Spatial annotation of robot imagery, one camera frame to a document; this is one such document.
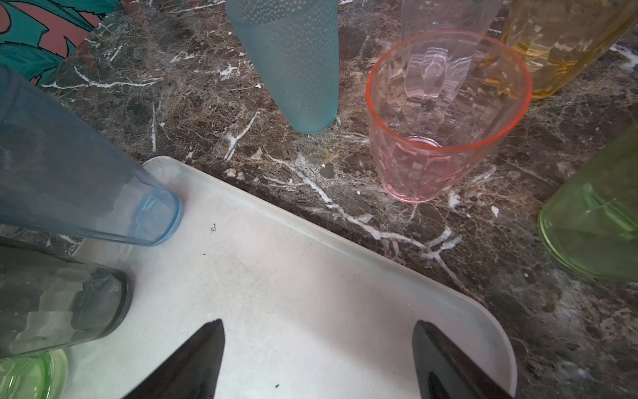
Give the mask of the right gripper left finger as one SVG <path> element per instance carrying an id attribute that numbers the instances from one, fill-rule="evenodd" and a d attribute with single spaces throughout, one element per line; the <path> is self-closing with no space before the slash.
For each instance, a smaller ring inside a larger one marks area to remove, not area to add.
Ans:
<path id="1" fill-rule="evenodd" d="M 125 399 L 213 398 L 224 347 L 223 321 L 204 324 Z"/>

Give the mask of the light green faceted tumbler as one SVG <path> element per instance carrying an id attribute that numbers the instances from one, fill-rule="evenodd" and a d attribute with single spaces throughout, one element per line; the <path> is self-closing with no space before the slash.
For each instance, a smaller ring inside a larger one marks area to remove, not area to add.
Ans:
<path id="1" fill-rule="evenodd" d="M 1 360 L 1 398 L 58 398 L 68 374 L 64 349 Z"/>

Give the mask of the beige plastic tray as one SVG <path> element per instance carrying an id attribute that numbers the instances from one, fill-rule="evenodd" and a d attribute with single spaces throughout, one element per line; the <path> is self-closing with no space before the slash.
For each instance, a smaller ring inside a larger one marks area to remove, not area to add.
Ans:
<path id="1" fill-rule="evenodd" d="M 219 398 L 417 398 L 415 324 L 435 324 L 506 392 L 518 370 L 475 300 L 168 156 L 145 168 L 184 201 L 154 247 L 88 239 L 76 257 L 126 272 L 131 307 L 69 349 L 66 398 L 121 398 L 219 319 Z"/>

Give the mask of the dark smoky transparent tumbler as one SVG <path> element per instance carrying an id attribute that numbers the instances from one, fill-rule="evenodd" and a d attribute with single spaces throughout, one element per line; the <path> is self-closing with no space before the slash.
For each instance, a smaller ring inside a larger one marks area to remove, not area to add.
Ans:
<path id="1" fill-rule="evenodd" d="M 1 356 L 24 357 L 106 337 L 131 306 L 129 276 L 12 239 L 1 240 Z"/>

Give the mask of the blue-grey transparent tumbler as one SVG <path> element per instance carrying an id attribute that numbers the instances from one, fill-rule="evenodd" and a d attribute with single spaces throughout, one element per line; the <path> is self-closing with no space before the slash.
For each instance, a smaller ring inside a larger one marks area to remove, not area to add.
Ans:
<path id="1" fill-rule="evenodd" d="M 1 68 L 1 221 L 154 246 L 178 229 L 182 200 L 99 131 Z"/>

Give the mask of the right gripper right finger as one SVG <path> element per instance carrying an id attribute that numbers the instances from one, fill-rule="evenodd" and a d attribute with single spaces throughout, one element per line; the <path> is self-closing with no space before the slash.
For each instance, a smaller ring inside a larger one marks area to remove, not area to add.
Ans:
<path id="1" fill-rule="evenodd" d="M 412 351 L 420 396 L 423 398 L 510 398 L 435 324 L 418 321 Z"/>

